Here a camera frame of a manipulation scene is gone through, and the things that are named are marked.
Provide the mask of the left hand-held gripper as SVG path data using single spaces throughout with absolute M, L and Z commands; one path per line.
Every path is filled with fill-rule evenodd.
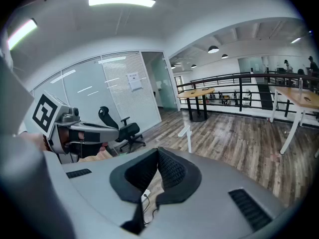
M 48 151 L 71 154 L 61 146 L 58 128 L 76 130 L 72 127 L 79 126 L 81 122 L 77 108 L 67 105 L 54 94 L 45 91 L 37 102 L 32 121 L 44 135 Z M 119 136 L 119 130 L 113 127 L 92 123 L 84 123 L 84 126 L 84 140 L 88 142 L 109 142 Z

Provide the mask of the black office chair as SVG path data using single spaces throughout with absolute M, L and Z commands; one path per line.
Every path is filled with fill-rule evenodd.
M 127 120 L 130 117 L 121 119 L 121 122 L 124 124 L 124 126 L 119 128 L 118 124 L 111 118 L 109 109 L 106 106 L 100 107 L 98 116 L 106 126 L 116 128 L 119 131 L 119 136 L 115 140 L 115 142 L 121 143 L 122 141 L 126 140 L 126 143 L 122 144 L 119 147 L 120 152 L 123 151 L 124 147 L 128 146 L 129 150 L 127 153 L 130 153 L 132 151 L 132 146 L 135 143 L 142 144 L 144 147 L 146 146 L 145 142 L 138 140 L 139 138 L 143 138 L 143 135 L 139 134 L 140 127 L 138 126 L 138 124 L 135 122 L 127 123 Z

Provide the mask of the black round table base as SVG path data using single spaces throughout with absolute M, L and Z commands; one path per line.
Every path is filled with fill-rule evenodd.
M 202 88 L 202 89 L 194 89 L 184 91 L 177 95 L 179 99 L 186 99 L 188 112 L 189 112 L 189 119 L 192 122 L 203 122 L 208 119 L 207 114 L 207 105 L 206 105 L 206 95 L 214 93 L 214 88 Z M 203 112 L 199 109 L 199 100 L 198 98 L 202 97 L 202 105 L 203 105 Z M 190 99 L 195 98 L 196 104 L 196 112 L 194 113 L 191 108 Z

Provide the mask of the frosted glass door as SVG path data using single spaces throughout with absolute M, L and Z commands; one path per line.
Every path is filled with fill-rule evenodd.
M 162 52 L 142 52 L 157 106 L 177 111 L 175 94 Z

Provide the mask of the white paper notice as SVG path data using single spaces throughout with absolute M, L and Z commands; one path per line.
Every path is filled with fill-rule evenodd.
M 141 89 L 143 87 L 138 72 L 128 73 L 127 77 L 132 91 Z

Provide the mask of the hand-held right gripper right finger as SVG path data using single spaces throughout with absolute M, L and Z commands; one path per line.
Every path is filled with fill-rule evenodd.
M 195 164 L 162 147 L 158 148 L 158 171 L 164 192 L 157 195 L 157 205 L 182 203 L 201 183 L 201 172 Z

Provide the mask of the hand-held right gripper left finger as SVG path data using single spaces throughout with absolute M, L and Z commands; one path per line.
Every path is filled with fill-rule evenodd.
M 110 185 L 121 200 L 139 203 L 157 169 L 158 150 L 153 148 L 116 167 L 110 174 Z

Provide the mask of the person's left hand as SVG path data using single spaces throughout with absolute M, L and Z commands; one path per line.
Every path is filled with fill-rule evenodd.
M 107 142 L 84 144 L 84 142 L 88 142 L 89 140 L 85 139 L 86 133 L 82 131 L 59 127 L 58 132 L 63 149 L 72 154 L 76 154 L 79 158 L 96 156 L 99 152 L 105 151 L 108 146 Z

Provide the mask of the rectangular ceiling light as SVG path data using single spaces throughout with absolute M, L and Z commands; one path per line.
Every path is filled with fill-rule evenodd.
M 20 28 L 18 28 L 9 38 L 8 38 L 8 47 L 12 50 L 23 38 L 28 34 L 34 31 L 37 28 L 37 23 L 35 20 L 29 19 L 25 22 Z
M 89 6 L 101 4 L 131 4 L 145 7 L 153 7 L 155 0 L 88 0 Z

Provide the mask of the round table with beige cloth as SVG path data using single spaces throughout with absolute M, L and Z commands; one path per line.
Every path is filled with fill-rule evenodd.
M 106 160 L 111 158 L 113 158 L 113 156 L 108 151 L 104 150 L 104 151 L 99 151 L 97 155 L 80 158 L 78 162 L 92 162 L 92 161 L 100 161 L 100 160 Z

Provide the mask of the wooden desk white legs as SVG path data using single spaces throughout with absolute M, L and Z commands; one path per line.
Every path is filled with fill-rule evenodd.
M 280 150 L 280 154 L 283 155 L 287 150 L 289 144 L 291 143 L 293 136 L 297 130 L 298 126 L 303 125 L 304 116 L 306 112 L 318 112 L 319 113 L 319 96 L 309 90 L 300 90 L 297 88 L 289 87 L 276 87 L 274 104 L 272 110 L 272 116 L 270 117 L 270 122 L 272 123 L 275 117 L 276 106 L 278 102 L 278 95 L 282 95 L 287 100 L 296 106 L 296 115 L 289 132 L 288 138 L 286 139 L 283 147 Z M 308 97 L 311 102 L 307 102 L 304 97 Z

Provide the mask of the person's left forearm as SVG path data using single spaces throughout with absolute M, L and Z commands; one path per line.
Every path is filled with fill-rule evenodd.
M 35 146 L 37 146 L 40 150 L 46 151 L 46 144 L 44 139 L 44 135 L 40 133 L 28 133 L 27 131 L 22 132 L 18 136 L 31 141 Z

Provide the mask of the black metal railing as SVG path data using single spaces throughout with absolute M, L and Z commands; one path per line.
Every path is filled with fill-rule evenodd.
M 244 108 L 270 111 L 273 106 L 276 111 L 284 112 L 284 116 L 292 114 L 294 105 L 292 101 L 275 102 L 275 93 L 271 87 L 291 87 L 299 86 L 299 79 L 303 81 L 303 89 L 313 90 L 319 95 L 319 78 L 300 74 L 279 73 L 271 71 L 266 74 L 234 73 L 214 77 L 206 77 L 192 80 L 183 84 L 181 80 L 176 80 L 177 92 L 179 94 L 194 90 L 211 90 L 206 94 L 205 102 L 207 106 L 230 106 L 237 107 L 239 111 Z

